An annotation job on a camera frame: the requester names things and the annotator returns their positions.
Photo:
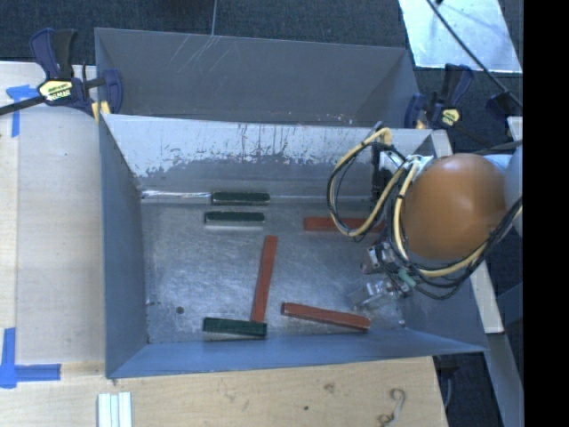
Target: clamp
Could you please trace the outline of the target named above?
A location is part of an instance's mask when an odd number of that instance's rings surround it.
[[[97,118],[98,103],[89,96],[89,90],[103,85],[106,87],[106,107],[110,112],[118,112],[123,102],[123,86],[118,70],[106,69],[102,77],[87,80],[84,65],[83,80],[75,77],[70,54],[76,34],[76,30],[70,28],[44,28],[31,37],[32,55],[44,70],[45,81],[36,88],[36,97],[1,107],[0,116],[45,103],[48,106],[79,109]]]

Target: orange ball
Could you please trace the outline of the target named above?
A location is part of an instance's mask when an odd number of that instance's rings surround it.
[[[481,246],[507,212],[504,174],[475,154],[436,159],[411,184],[401,209],[409,250],[451,261]]]

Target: black cable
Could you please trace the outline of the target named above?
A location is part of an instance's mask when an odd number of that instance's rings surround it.
[[[459,38],[459,36],[456,34],[456,32],[453,30],[453,28],[449,25],[449,23],[446,21],[446,19],[443,17],[443,15],[440,13],[440,11],[435,7],[435,4],[433,4],[430,0],[427,0],[427,3],[431,7],[431,9],[435,13],[435,15],[440,19],[440,21],[443,23],[443,25],[449,31],[449,33],[456,40],[456,42],[461,45],[462,49],[464,49],[464,52],[469,55],[469,57],[486,73],[486,75],[496,85],[498,85],[502,89],[503,92],[507,93],[511,97],[511,99],[520,108],[522,108],[523,107],[522,102],[515,95],[513,95],[511,93],[511,91],[508,89],[508,87],[506,87],[502,82],[500,82],[500,80],[498,80],[498,78],[490,72],[490,70],[485,66],[485,64],[482,63],[482,61],[480,61],[478,59],[478,57],[464,44],[464,42]]]
[[[505,144],[499,144],[499,145],[493,146],[489,149],[482,149],[482,150],[479,150],[478,152],[474,152],[474,153],[476,155],[480,155],[483,157],[484,155],[491,155],[492,153],[499,153],[499,152],[517,149],[522,144],[523,144],[523,140],[520,139],[518,141],[512,141],[512,142],[506,142]]]

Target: yellow clamp label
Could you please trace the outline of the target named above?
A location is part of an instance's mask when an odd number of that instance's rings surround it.
[[[461,118],[461,114],[456,109],[445,109],[441,120],[445,125],[453,126]]]
[[[69,81],[48,81],[38,89],[48,101],[56,101],[71,96],[73,84]]]

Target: bin floor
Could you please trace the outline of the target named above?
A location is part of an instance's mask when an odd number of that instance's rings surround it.
[[[278,334],[358,333],[280,313],[282,302],[352,311],[347,294],[372,278],[361,272],[370,233],[356,243],[337,230],[305,231],[303,219],[326,217],[323,201],[273,201],[267,206],[216,206],[152,202],[142,205],[150,342],[246,339],[202,331],[204,317],[248,320],[263,241],[278,237],[265,321],[268,337]],[[346,217],[364,217],[369,201],[342,201]],[[257,225],[212,226],[207,212],[261,212]],[[372,328],[400,327],[397,302],[362,312]]]

